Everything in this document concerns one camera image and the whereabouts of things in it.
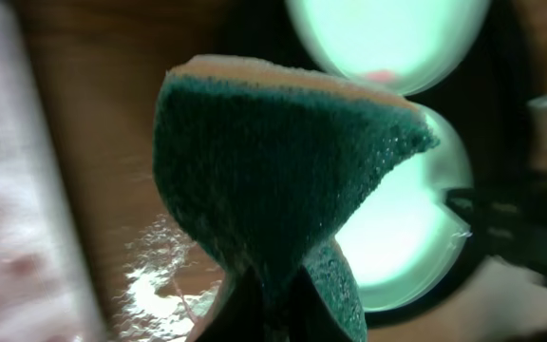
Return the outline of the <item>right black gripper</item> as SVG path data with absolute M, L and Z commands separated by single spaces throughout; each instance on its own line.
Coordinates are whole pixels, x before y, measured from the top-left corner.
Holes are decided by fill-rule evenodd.
M 500 257 L 547 287 L 547 186 L 453 188 L 444 205 L 468 226 L 460 257 L 470 267 Z

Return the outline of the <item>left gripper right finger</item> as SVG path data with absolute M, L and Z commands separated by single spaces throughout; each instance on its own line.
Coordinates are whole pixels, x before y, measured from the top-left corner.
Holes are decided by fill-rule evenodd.
M 351 342 L 316 290 L 305 267 L 293 278 L 289 292 L 290 342 Z

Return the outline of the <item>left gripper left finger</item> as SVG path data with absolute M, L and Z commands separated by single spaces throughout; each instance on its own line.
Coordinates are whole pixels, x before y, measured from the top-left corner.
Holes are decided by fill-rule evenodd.
M 263 342 L 262 285 L 253 268 L 246 270 L 218 314 L 196 342 Z

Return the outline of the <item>green yellow sponge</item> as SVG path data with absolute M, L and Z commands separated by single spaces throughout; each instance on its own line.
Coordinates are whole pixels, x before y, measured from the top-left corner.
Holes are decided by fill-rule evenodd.
M 437 145 L 420 110 L 387 90 L 256 58 L 200 55 L 167 71 L 153 178 L 179 228 L 223 269 L 195 339 L 247 269 L 262 285 L 264 341 L 289 341 L 305 267 L 351 341 L 368 326 L 335 234 L 383 177 Z

